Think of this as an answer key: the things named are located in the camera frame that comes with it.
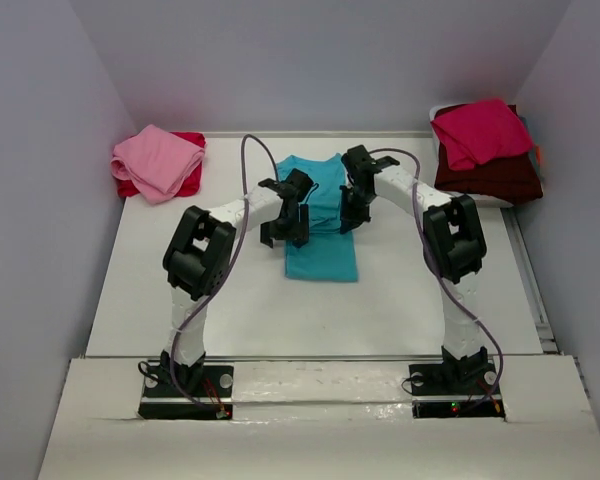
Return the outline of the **turquoise t shirt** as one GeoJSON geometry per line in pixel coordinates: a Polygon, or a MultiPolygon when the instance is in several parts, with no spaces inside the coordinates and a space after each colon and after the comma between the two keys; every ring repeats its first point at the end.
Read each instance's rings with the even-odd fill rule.
{"type": "Polygon", "coordinates": [[[287,177],[294,169],[307,174],[316,186],[308,199],[309,241],[302,247],[285,245],[285,277],[315,282],[357,282],[353,234],[340,232],[341,187],[346,182],[341,155],[322,161],[291,155],[277,164],[280,177],[287,177]]]}

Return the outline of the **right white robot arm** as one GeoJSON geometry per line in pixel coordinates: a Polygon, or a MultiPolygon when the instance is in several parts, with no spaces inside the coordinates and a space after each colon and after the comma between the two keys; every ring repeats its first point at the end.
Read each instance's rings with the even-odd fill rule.
{"type": "Polygon", "coordinates": [[[442,360],[410,367],[408,392],[424,396],[468,395],[489,362],[483,323],[472,312],[477,274],[487,253],[478,210],[468,195],[452,196],[410,174],[386,149],[374,158],[362,145],[342,156],[347,183],[341,187],[340,232],[348,233],[371,220],[370,206],[378,197],[411,215],[427,268],[441,291],[444,318],[442,360]]]}

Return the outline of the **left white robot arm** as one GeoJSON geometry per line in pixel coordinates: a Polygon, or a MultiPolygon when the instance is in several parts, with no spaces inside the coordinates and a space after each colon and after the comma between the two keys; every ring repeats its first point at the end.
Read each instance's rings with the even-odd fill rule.
{"type": "Polygon", "coordinates": [[[203,379],[204,327],[210,300],[237,261],[246,234],[257,228],[260,242],[302,247],[309,241],[309,206],[314,186],[298,169],[282,181],[265,179],[241,199],[204,210],[185,210],[163,258],[171,287],[172,329],[160,363],[141,372],[156,383],[191,396],[203,379]]]}

